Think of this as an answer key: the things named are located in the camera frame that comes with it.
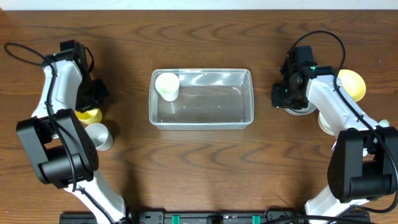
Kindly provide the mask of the grey plastic bowl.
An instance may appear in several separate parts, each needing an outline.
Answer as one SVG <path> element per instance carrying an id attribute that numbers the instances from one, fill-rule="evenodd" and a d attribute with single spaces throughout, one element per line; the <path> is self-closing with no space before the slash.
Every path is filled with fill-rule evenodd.
<path id="1" fill-rule="evenodd" d="M 303 116 L 310 114 L 316 110 L 316 106 L 312 103 L 307 103 L 306 106 L 300 103 L 293 103 L 291 105 L 284 106 L 286 112 L 294 116 Z"/>

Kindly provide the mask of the yellow plastic cup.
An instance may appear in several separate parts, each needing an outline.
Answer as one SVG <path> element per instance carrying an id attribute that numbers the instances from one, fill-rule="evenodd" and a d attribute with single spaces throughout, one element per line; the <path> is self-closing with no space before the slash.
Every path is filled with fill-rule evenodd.
<path id="1" fill-rule="evenodd" d="M 103 115 L 99 108 L 94 108 L 85 112 L 75 111 L 77 118 L 86 125 L 91 125 L 94 123 L 100 123 Z"/>

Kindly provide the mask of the white plastic bowl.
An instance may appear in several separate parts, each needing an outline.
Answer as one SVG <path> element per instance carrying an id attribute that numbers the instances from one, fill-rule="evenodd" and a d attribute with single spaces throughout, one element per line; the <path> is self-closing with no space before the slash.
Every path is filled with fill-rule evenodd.
<path id="1" fill-rule="evenodd" d="M 329 134 L 330 136 L 334 136 L 333 131 L 321 113 L 318 114 L 318 125 L 323 132 Z"/>

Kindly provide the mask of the grey plastic cup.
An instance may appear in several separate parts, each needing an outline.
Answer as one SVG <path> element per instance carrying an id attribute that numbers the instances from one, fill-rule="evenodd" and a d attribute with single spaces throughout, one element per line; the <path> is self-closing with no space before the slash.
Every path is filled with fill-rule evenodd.
<path id="1" fill-rule="evenodd" d="M 93 123 L 85 128 L 97 151 L 107 151 L 113 146 L 113 137 L 102 123 Z"/>

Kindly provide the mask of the yellow plastic bowl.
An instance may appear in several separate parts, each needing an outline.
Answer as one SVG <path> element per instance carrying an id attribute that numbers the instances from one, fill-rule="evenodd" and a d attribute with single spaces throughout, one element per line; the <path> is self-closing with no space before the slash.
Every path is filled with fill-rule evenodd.
<path id="1" fill-rule="evenodd" d="M 363 78 L 356 72 L 348 69 L 339 71 L 338 78 L 346 92 L 355 102 L 361 100 L 366 94 L 366 84 Z"/>

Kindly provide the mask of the white plastic cup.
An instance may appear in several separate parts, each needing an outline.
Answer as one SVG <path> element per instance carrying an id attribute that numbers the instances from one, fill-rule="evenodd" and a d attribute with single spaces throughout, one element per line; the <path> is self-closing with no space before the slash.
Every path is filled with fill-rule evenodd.
<path id="1" fill-rule="evenodd" d="M 180 80 L 174 73 L 162 73 L 155 80 L 155 89 L 165 101 L 178 98 Z"/>

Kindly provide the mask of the clear plastic container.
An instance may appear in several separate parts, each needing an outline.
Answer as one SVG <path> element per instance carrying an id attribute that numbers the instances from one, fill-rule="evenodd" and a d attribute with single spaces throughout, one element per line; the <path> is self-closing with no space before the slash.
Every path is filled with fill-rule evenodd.
<path id="1" fill-rule="evenodd" d="M 176 100 L 155 89 L 163 73 L 179 77 Z M 160 130 L 245 129 L 254 120 L 252 77 L 245 68 L 177 68 L 152 72 L 149 121 Z"/>

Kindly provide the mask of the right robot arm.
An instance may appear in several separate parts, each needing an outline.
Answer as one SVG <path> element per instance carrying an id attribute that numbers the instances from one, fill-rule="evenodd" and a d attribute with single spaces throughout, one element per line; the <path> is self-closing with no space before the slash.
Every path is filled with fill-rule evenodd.
<path id="1" fill-rule="evenodd" d="M 272 107 L 322 114 L 336 138 L 328 185 L 305 204 L 309 216 L 337 217 L 397 191 L 397 130 L 382 127 L 350 97 L 335 70 L 318 65 L 309 46 L 287 52 L 283 83 L 272 87 Z"/>

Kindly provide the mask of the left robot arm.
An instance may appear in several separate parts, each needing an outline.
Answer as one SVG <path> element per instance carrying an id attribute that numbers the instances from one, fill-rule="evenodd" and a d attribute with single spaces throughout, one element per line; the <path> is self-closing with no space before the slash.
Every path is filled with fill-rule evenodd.
<path id="1" fill-rule="evenodd" d="M 83 44 L 68 40 L 60 43 L 58 53 L 41 56 L 42 96 L 32 116 L 18 122 L 16 133 L 43 184 L 78 197 L 96 223 L 130 223 L 124 199 L 100 174 L 94 142 L 76 116 L 99 108 L 109 95 L 103 82 L 90 75 L 90 53 Z"/>

